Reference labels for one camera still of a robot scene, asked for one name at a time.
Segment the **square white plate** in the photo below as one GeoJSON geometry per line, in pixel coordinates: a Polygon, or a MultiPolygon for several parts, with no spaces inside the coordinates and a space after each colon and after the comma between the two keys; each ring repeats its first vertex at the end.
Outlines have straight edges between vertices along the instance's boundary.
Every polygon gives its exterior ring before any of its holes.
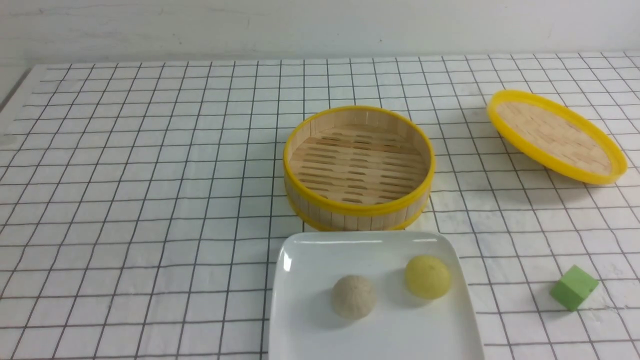
{"type": "Polygon", "coordinates": [[[269,358],[482,360],[476,314],[453,246],[442,235],[411,231],[303,233],[282,245],[273,285],[269,358]],[[417,255],[440,258],[451,290],[426,302],[404,286],[417,255]],[[333,312],[331,289],[345,275],[373,282],[378,302],[350,322],[333,312]]]}

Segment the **green cube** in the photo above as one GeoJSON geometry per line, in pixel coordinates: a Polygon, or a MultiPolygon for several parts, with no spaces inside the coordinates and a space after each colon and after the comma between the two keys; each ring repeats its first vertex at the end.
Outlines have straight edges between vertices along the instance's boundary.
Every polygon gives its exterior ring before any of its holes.
{"type": "Polygon", "coordinates": [[[573,265],[556,285],[551,289],[551,297],[558,301],[569,311],[576,311],[580,304],[598,286],[598,281],[573,265]]]}

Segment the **table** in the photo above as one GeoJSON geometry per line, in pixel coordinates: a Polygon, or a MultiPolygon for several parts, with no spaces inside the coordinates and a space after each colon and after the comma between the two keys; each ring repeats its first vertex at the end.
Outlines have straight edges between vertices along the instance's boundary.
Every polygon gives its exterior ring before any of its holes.
{"type": "Polygon", "coordinates": [[[282,151],[349,104],[410,117],[437,153],[431,204],[487,359],[639,359],[640,52],[39,66],[0,149],[0,358],[266,359],[291,211],[282,151]],[[585,186],[499,137],[497,90],[563,103],[629,170],[585,186]],[[568,313],[572,265],[601,280],[568,313]]]}

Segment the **yellow plastic rim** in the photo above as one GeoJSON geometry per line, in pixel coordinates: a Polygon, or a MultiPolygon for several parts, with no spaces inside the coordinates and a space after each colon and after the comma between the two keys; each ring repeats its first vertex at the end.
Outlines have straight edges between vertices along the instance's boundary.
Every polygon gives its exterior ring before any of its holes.
{"type": "Polygon", "coordinates": [[[427,138],[427,136],[422,132],[421,128],[419,128],[413,122],[411,122],[410,120],[408,120],[407,118],[403,117],[400,114],[396,114],[394,112],[381,109],[381,108],[374,108],[373,106],[361,106],[361,105],[343,106],[341,108],[324,110],[320,113],[317,113],[309,117],[307,120],[303,121],[300,125],[298,125],[293,130],[291,135],[289,135],[289,138],[287,139],[287,143],[284,145],[284,156],[282,157],[283,157],[282,163],[284,165],[285,177],[291,180],[291,184],[294,190],[298,194],[300,194],[302,197],[304,197],[307,201],[309,201],[313,205],[323,208],[329,212],[339,213],[342,215],[354,216],[354,217],[372,217],[376,215],[384,215],[388,213],[393,213],[395,211],[398,211],[400,209],[407,207],[409,204],[416,201],[420,196],[422,196],[426,191],[429,190],[429,186],[431,184],[431,181],[433,180],[433,174],[435,173],[435,169],[436,169],[436,156],[433,153],[433,146],[431,145],[429,138],[427,138]],[[327,115],[327,114],[335,113],[338,111],[345,111],[345,110],[367,110],[367,111],[377,111],[377,112],[385,113],[387,115],[395,117],[400,121],[403,121],[404,123],[408,124],[411,128],[413,128],[413,130],[417,131],[418,134],[420,134],[420,137],[427,144],[427,148],[429,149],[430,166],[427,172],[427,176],[424,178],[423,182],[421,182],[421,184],[418,185],[418,187],[414,191],[401,197],[400,199],[386,202],[384,204],[375,204],[375,205],[346,204],[344,202],[325,199],[324,197],[309,190],[306,186],[304,186],[300,182],[300,180],[298,180],[294,176],[293,171],[291,171],[291,168],[289,166],[289,160],[287,159],[287,156],[286,156],[287,153],[289,152],[289,147],[291,146],[291,139],[293,139],[296,133],[300,131],[307,123],[312,122],[316,118],[327,115]]]}
{"type": "MultiPolygon", "coordinates": [[[[301,218],[302,221],[304,221],[306,224],[308,224],[309,226],[313,227],[314,229],[316,229],[318,231],[344,231],[343,229],[333,229],[331,227],[324,226],[323,224],[320,224],[319,222],[314,221],[313,219],[308,217],[307,214],[303,213],[302,211],[300,211],[300,209],[298,209],[296,207],[296,205],[293,203],[293,201],[291,201],[291,198],[289,197],[288,194],[287,194],[287,200],[289,201],[289,205],[291,206],[293,211],[296,213],[296,215],[299,218],[301,218]]],[[[420,208],[420,211],[418,211],[416,214],[414,214],[412,217],[407,219],[402,224],[398,224],[398,225],[390,227],[389,229],[386,229],[386,230],[404,230],[404,229],[406,229],[407,226],[411,225],[414,221],[418,220],[420,215],[422,215],[422,212],[424,211],[424,208],[426,208],[428,204],[429,204],[429,202],[427,201],[427,203],[425,203],[425,205],[420,208]]]]}
{"type": "Polygon", "coordinates": [[[564,176],[589,184],[611,184],[627,171],[627,161],[622,150],[611,140],[602,130],[592,124],[589,120],[580,116],[568,108],[548,100],[542,96],[530,94],[518,90],[503,90],[493,95],[491,102],[487,106],[487,113],[498,132],[507,139],[513,146],[518,148],[533,160],[556,171],[564,176]],[[592,138],[606,153],[611,161],[611,173],[608,175],[596,174],[587,170],[567,164],[564,161],[541,150],[531,142],[525,140],[520,134],[514,131],[497,112],[498,105],[503,102],[523,102],[537,106],[553,113],[567,122],[578,127],[582,132],[592,138]]]}

